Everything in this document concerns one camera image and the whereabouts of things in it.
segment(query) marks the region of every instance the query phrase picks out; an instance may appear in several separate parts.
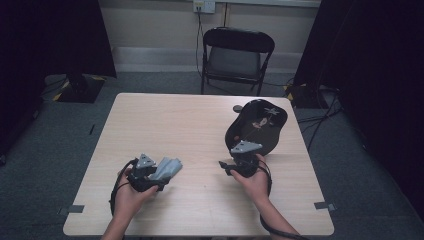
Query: white wall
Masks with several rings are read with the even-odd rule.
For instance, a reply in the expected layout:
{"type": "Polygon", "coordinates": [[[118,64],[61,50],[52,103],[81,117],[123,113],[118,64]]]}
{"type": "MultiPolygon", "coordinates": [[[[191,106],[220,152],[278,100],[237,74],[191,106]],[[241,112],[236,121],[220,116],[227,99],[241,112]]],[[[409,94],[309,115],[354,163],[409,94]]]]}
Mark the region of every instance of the white wall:
{"type": "MultiPolygon", "coordinates": [[[[198,17],[191,1],[100,0],[113,47],[195,49],[198,17]]],[[[203,31],[224,24],[266,32],[275,52],[302,53],[318,8],[216,3],[202,14],[203,31]]]]}

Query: chair backrest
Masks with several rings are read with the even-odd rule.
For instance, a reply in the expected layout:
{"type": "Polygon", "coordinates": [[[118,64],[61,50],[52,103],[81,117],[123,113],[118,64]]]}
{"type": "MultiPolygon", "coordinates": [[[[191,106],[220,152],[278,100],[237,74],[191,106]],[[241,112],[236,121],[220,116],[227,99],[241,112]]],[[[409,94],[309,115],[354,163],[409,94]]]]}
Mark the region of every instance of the chair backrest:
{"type": "Polygon", "coordinates": [[[266,33],[229,28],[217,27],[208,30],[203,36],[203,48],[207,46],[234,49],[240,51],[272,53],[274,40],[266,33]]]}

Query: black cable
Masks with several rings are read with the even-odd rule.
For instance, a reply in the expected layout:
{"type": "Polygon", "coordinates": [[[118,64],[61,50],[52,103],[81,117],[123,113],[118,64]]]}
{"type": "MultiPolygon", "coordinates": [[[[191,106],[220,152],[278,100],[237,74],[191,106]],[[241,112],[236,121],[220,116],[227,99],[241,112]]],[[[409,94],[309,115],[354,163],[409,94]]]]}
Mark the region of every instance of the black cable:
{"type": "Polygon", "coordinates": [[[225,12],[224,12],[224,27],[227,23],[227,8],[228,8],[228,3],[225,3],[225,12]]]}
{"type": "Polygon", "coordinates": [[[315,128],[314,132],[312,133],[312,137],[311,137],[311,139],[309,140],[309,144],[308,144],[308,147],[307,147],[308,152],[309,152],[309,149],[311,148],[312,141],[314,140],[314,138],[315,138],[315,136],[316,136],[316,133],[318,132],[319,127],[321,126],[321,124],[324,122],[324,120],[325,120],[325,119],[328,119],[328,114],[330,113],[330,111],[331,111],[331,109],[332,109],[332,107],[333,107],[334,103],[336,102],[336,99],[337,99],[337,95],[335,95],[335,96],[334,96],[333,101],[331,102],[330,106],[328,107],[328,111],[327,111],[327,112],[325,113],[325,115],[324,115],[325,117],[323,117],[323,118],[322,118],[322,119],[318,122],[318,126],[315,128]]]}
{"type": "Polygon", "coordinates": [[[121,185],[121,186],[118,187],[119,182],[121,181],[122,175],[124,174],[125,170],[128,168],[128,166],[130,164],[133,164],[134,165],[134,164],[137,163],[137,161],[138,161],[138,159],[134,159],[134,160],[129,161],[127,164],[125,164],[124,168],[122,168],[121,172],[118,175],[118,178],[116,179],[116,182],[115,182],[115,185],[113,186],[113,190],[112,190],[112,193],[110,195],[110,200],[109,200],[110,210],[112,212],[112,216],[113,216],[113,213],[115,211],[115,197],[116,197],[116,193],[118,192],[118,189],[120,187],[122,187],[123,185],[125,185],[125,184],[123,184],[123,185],[121,185]]]}
{"type": "Polygon", "coordinates": [[[292,78],[290,78],[288,81],[287,81],[287,85],[288,86],[291,86],[292,84],[293,84],[293,80],[294,80],[294,77],[292,77],[292,78]]]}
{"type": "MultiPolygon", "coordinates": [[[[350,12],[352,11],[352,7],[354,6],[355,4],[350,4],[350,6],[349,6],[349,10],[347,11],[347,13],[346,13],[346,15],[345,16],[349,16],[350,15],[350,12]]],[[[347,21],[347,17],[345,17],[344,19],[343,19],[343,21],[342,21],[342,23],[341,23],[341,25],[340,26],[344,26],[344,24],[345,24],[345,22],[347,21]]],[[[321,67],[321,69],[319,70],[320,72],[319,72],[319,76],[318,76],[318,81],[317,81],[317,88],[318,89],[316,89],[316,90],[319,90],[319,86],[321,86],[321,82],[323,81],[323,79],[322,79],[322,76],[323,76],[323,74],[324,74],[324,70],[327,68],[327,64],[328,64],[328,60],[330,59],[330,56],[331,56],[331,53],[334,51],[334,47],[335,47],[335,42],[339,39],[339,37],[340,37],[340,34],[342,33],[342,29],[343,28],[339,28],[339,30],[337,31],[337,33],[336,33],[336,36],[333,38],[334,40],[333,40],[333,42],[332,42],[332,44],[331,44],[331,47],[330,47],[330,49],[328,50],[328,53],[327,53],[327,55],[325,56],[325,59],[324,59],[324,64],[323,64],[323,66],[321,67]]]]}
{"type": "Polygon", "coordinates": [[[260,216],[260,220],[261,220],[261,224],[262,226],[265,228],[265,230],[267,230],[268,232],[281,236],[281,237],[285,237],[285,238],[290,238],[290,239],[296,239],[296,240],[308,240],[308,238],[302,236],[302,235],[297,235],[297,234],[293,234],[293,233],[288,233],[288,232],[282,232],[282,231],[278,231],[272,227],[270,227],[265,220],[262,218],[262,216],[260,216]]]}
{"type": "Polygon", "coordinates": [[[311,127],[313,127],[313,126],[315,126],[315,125],[317,125],[319,122],[316,122],[316,123],[313,123],[313,124],[311,124],[311,125],[309,125],[309,126],[307,126],[305,129],[303,129],[302,130],[302,133],[304,133],[304,132],[306,132],[306,130],[308,130],[309,128],[311,128],[311,127]]]}
{"type": "Polygon", "coordinates": [[[261,169],[262,171],[264,171],[266,173],[267,177],[268,177],[268,196],[269,196],[269,194],[271,194],[271,188],[272,188],[271,170],[269,169],[268,165],[266,165],[266,163],[264,161],[261,161],[261,160],[259,160],[259,161],[262,162],[265,165],[265,167],[267,168],[267,169],[265,169],[261,166],[258,166],[258,168],[261,169]]]}
{"type": "Polygon", "coordinates": [[[197,67],[197,73],[200,77],[202,77],[202,74],[199,70],[199,59],[198,59],[198,51],[199,51],[199,35],[202,33],[202,42],[203,42],[203,27],[202,27],[202,20],[200,19],[200,11],[197,9],[197,17],[198,17],[198,28],[197,28],[197,41],[196,41],[196,67],[197,67]]]}
{"type": "Polygon", "coordinates": [[[303,118],[303,119],[298,120],[297,122],[298,123],[306,123],[306,122],[319,121],[319,120],[322,120],[323,118],[327,119],[327,118],[333,117],[336,114],[340,113],[341,111],[343,111],[343,109],[339,108],[339,109],[335,110],[334,112],[332,112],[331,114],[319,116],[319,117],[315,116],[315,117],[303,118]]]}
{"type": "Polygon", "coordinates": [[[270,86],[276,86],[276,87],[284,87],[284,86],[286,86],[286,84],[276,84],[276,83],[267,83],[267,82],[262,82],[262,84],[270,85],[270,86]]]}

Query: electrical box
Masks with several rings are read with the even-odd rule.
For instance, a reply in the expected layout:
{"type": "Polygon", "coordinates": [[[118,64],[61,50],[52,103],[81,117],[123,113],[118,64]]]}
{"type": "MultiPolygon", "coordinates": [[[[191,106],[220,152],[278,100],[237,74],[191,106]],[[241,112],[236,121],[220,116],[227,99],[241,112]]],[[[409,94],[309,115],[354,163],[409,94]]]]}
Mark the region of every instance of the electrical box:
{"type": "Polygon", "coordinates": [[[214,1],[193,1],[193,12],[215,13],[214,1]]]}

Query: black curtain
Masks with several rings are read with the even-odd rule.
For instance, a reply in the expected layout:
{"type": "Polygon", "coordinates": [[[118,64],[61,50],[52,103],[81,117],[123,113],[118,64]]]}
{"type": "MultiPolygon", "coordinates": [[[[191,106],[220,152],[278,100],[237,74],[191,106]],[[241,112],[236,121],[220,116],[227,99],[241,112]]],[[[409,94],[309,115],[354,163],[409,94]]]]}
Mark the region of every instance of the black curtain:
{"type": "Polygon", "coordinates": [[[294,81],[340,90],[367,150],[422,219],[423,12],[417,0],[323,0],[294,81]]]}
{"type": "Polygon", "coordinates": [[[1,1],[0,154],[39,103],[45,77],[66,73],[116,77],[97,0],[1,1]]]}

